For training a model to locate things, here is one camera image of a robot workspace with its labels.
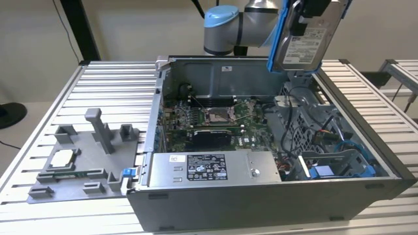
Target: white wall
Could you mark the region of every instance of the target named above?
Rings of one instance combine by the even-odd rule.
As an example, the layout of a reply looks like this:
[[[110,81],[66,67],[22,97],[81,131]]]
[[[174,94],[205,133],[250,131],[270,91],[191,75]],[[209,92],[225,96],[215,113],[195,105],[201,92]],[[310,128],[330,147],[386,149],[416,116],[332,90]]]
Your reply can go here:
[[[54,100],[77,68],[51,1],[0,0],[0,102]],[[103,59],[203,53],[203,19],[190,0],[83,2]],[[215,0],[201,2],[207,9]],[[243,9],[247,1],[221,2]],[[354,0],[326,59],[348,58],[361,70],[376,70],[388,58],[417,58],[417,8],[417,0]],[[249,52],[268,55],[269,49]]]

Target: slotted aluminum table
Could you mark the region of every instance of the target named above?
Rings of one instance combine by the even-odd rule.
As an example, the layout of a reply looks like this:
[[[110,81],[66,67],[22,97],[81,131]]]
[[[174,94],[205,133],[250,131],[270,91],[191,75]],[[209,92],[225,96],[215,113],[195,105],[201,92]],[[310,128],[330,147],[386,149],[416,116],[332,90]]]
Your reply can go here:
[[[322,69],[418,177],[417,124],[350,64],[342,64],[338,60],[325,61]],[[126,198],[35,205],[27,204],[26,199],[53,151],[57,140],[51,134],[58,125],[75,124],[79,131],[93,130],[83,119],[89,107],[102,108],[103,121],[110,123],[111,128],[119,127],[122,123],[133,123],[141,129],[138,158],[142,158],[155,80],[154,62],[93,62],[78,68],[0,179],[0,233],[145,233]],[[374,203],[352,221],[182,234],[385,235],[418,234],[417,231],[416,184],[394,200]]]
[[[418,94],[418,60],[386,60],[380,69]]]

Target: black stand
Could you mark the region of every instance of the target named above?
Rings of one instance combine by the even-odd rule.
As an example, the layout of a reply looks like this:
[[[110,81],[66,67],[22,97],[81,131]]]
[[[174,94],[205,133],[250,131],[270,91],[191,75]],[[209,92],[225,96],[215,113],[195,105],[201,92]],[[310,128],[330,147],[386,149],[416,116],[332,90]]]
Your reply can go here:
[[[0,129],[4,129],[20,122],[27,113],[27,108],[20,103],[0,105]]]

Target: sticker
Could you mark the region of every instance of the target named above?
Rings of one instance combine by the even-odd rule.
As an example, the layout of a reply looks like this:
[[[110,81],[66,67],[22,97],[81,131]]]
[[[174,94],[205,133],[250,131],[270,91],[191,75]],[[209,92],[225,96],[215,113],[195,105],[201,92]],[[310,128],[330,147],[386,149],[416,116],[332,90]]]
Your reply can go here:
[[[231,72],[233,71],[233,66],[222,66],[222,71],[223,72]]]
[[[312,64],[326,35],[326,28],[308,28],[304,36],[293,36],[284,64]]]
[[[170,155],[171,163],[183,163],[186,162],[186,155]]]
[[[227,180],[227,163],[225,154],[187,155],[187,179]]]

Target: black pole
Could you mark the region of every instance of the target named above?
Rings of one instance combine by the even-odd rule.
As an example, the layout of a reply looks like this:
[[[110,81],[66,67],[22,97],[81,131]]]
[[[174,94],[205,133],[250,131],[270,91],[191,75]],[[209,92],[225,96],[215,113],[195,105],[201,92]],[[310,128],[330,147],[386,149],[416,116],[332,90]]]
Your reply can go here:
[[[85,60],[101,60],[82,0],[61,0]]]
[[[235,46],[234,47],[234,55],[246,56],[249,52],[249,47]]]

